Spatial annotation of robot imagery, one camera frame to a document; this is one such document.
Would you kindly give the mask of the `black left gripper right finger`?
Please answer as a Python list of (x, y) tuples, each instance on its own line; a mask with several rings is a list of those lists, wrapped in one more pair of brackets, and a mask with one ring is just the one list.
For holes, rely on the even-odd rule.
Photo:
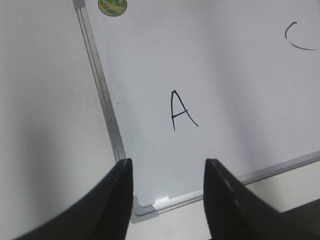
[(213, 240), (318, 240), (247, 189), (217, 159), (205, 161), (203, 206)]

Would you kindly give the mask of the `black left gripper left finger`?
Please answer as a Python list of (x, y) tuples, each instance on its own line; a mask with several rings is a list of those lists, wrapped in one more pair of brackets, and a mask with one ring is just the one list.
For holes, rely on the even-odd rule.
[(83, 198), (21, 240), (124, 240), (133, 207), (133, 163), (119, 160)]

